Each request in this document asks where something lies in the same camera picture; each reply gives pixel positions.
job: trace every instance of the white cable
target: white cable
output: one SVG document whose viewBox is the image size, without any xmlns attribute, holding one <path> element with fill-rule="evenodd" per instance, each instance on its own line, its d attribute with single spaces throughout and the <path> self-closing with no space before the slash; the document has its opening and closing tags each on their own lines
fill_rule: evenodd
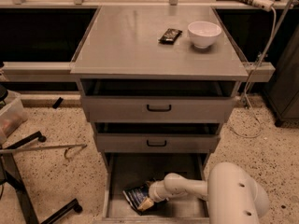
<svg viewBox="0 0 299 224">
<path fill-rule="evenodd" d="M 272 23 L 272 29 L 271 29 L 271 35 L 270 35 L 270 38 L 268 40 L 268 43 L 266 45 L 266 48 L 269 48 L 271 43 L 272 43 L 272 40 L 274 39 L 274 36 L 275 36 L 275 27 L 276 27 L 276 21 L 277 21 L 277 13 L 276 13 L 276 10 L 271 7 L 272 11 L 273 11 L 273 14 L 274 14 L 274 18 L 273 18 L 273 23 Z M 233 133 L 235 133 L 236 135 L 240 136 L 240 137 L 243 137 L 243 138 L 256 138 L 258 137 L 261 133 L 262 133 L 262 130 L 263 130 L 263 125 L 262 123 L 260 122 L 260 120 L 257 118 L 257 116 L 255 115 L 254 111 L 253 111 L 253 107 L 251 105 L 251 102 L 249 101 L 249 97 L 247 96 L 247 92 L 248 92 L 248 89 L 249 89 L 249 86 L 251 84 L 251 82 L 249 82 L 250 78 L 252 77 L 252 75 L 254 74 L 254 72 L 257 70 L 257 68 L 261 65 L 264 57 L 265 57 L 265 53 L 266 53 L 266 50 L 263 51 L 263 53 L 261 54 L 261 56 L 258 57 L 258 61 L 254 64 L 255 67 L 252 71 L 250 71 L 249 73 L 249 77 L 246 81 L 246 84 L 245 84 L 245 88 L 244 88 L 244 99 L 246 99 L 246 102 L 249 106 L 249 110 L 251 111 L 252 113 L 252 116 L 257 120 L 257 122 L 259 123 L 259 131 L 254 134 L 254 135 L 245 135 L 245 134 L 241 134 L 241 133 L 238 133 L 233 125 L 228 121 L 227 124 L 229 126 L 229 128 L 231 129 L 231 131 Z"/>
</svg>

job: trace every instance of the drawer handle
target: drawer handle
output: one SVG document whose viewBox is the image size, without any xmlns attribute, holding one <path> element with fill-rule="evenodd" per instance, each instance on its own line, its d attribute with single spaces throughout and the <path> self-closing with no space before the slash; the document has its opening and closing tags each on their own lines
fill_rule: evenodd
<svg viewBox="0 0 299 224">
<path fill-rule="evenodd" d="M 147 109 L 150 112 L 169 112 L 171 110 L 171 105 L 168 105 L 168 108 L 150 108 L 150 105 L 147 105 Z"/>
<path fill-rule="evenodd" d="M 167 145 L 167 141 L 164 140 L 163 142 L 150 142 L 147 140 L 148 147 L 165 147 Z"/>
</svg>

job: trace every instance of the plastic container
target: plastic container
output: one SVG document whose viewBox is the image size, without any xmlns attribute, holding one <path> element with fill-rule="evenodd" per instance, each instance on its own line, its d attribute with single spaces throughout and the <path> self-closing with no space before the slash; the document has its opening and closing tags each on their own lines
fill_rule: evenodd
<svg viewBox="0 0 299 224">
<path fill-rule="evenodd" d="M 19 93 L 8 91 L 5 102 L 6 105 L 0 109 L 0 145 L 28 119 Z"/>
</svg>

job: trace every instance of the gray tabletop surface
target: gray tabletop surface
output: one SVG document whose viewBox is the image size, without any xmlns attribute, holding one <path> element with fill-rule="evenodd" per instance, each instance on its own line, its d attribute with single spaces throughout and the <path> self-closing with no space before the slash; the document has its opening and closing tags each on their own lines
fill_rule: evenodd
<svg viewBox="0 0 299 224">
<path fill-rule="evenodd" d="M 219 24 L 211 7 L 102 6 L 71 73 L 245 81 L 248 74 L 226 34 L 197 49 L 188 37 L 193 21 Z M 159 42 L 168 28 L 183 31 L 174 45 Z"/>
</svg>

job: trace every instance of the speckled floor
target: speckled floor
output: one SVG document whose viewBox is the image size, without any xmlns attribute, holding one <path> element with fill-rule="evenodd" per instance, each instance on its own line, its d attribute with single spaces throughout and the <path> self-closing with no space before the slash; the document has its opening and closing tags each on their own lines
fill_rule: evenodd
<svg viewBox="0 0 299 224">
<path fill-rule="evenodd" d="M 230 161 L 244 168 L 260 182 L 269 194 L 271 209 L 260 219 L 261 224 L 289 224 L 299 220 L 299 124 L 274 125 L 274 116 L 262 97 L 250 97 L 254 111 L 262 123 L 257 138 L 243 138 L 224 125 L 221 141 L 205 169 L 220 161 Z M 4 147 L 28 134 L 41 131 L 47 136 L 47 146 L 87 144 L 72 150 L 71 159 L 64 158 L 63 149 L 15 154 L 24 183 L 30 193 L 39 221 L 77 198 L 83 207 L 81 214 L 71 213 L 61 224 L 87 224 L 101 219 L 107 173 L 97 153 L 93 132 L 80 107 L 26 107 L 29 119 L 12 134 Z M 244 135 L 254 135 L 259 125 L 250 112 L 239 103 L 230 124 Z M 32 142 L 28 147 L 36 147 Z M 5 184 L 0 201 L 0 223 L 24 223 L 14 189 Z"/>
</svg>

